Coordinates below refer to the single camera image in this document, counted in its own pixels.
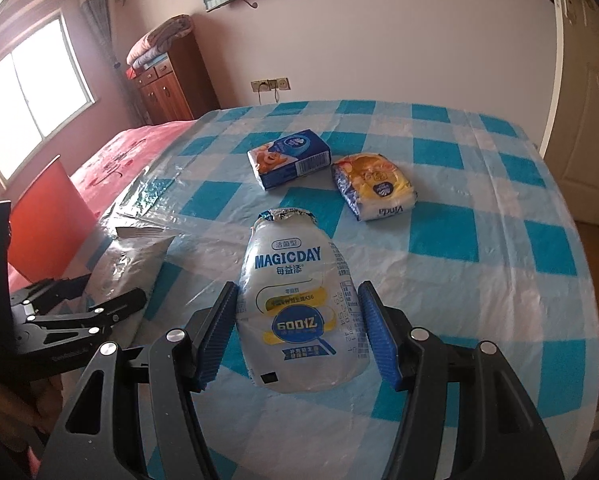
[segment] white door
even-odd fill
[[[557,69],[539,152],[576,220],[599,224],[599,7],[555,0]]]

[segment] barcode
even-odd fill
[[[326,168],[330,163],[330,154],[328,152],[323,152],[318,153],[317,155],[309,156],[304,160],[298,160],[295,163],[295,169],[298,172],[298,176],[302,176],[303,174],[318,170],[319,168]]]

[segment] wooden cabinet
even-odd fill
[[[193,34],[134,79],[153,124],[191,121],[220,108]]]

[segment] pink wall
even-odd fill
[[[99,45],[81,14],[78,0],[47,0],[3,28],[0,31],[0,59],[3,56],[1,52],[11,42],[17,41],[29,27],[57,9],[62,10],[75,55],[96,102],[49,139],[14,175],[6,191],[0,184],[0,199],[16,200],[55,155],[62,156],[64,167],[68,174],[72,174],[115,134],[131,128],[126,104],[116,87],[115,75],[100,53]]]
[[[380,99],[486,112],[539,143],[555,76],[548,0],[254,0],[206,14],[202,0],[116,6],[120,59],[166,18],[195,13],[223,107],[257,104],[250,81],[287,76],[283,101]],[[272,92],[262,102],[272,102]]]

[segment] gray curtain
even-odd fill
[[[126,77],[121,63],[116,59],[113,52],[108,0],[80,0],[80,8],[84,16],[86,16],[86,21],[97,41],[102,46],[102,51],[107,61],[111,64],[111,68],[115,72],[118,86],[126,98],[133,126],[139,127],[148,124],[148,112],[142,103],[140,94],[135,85]]]

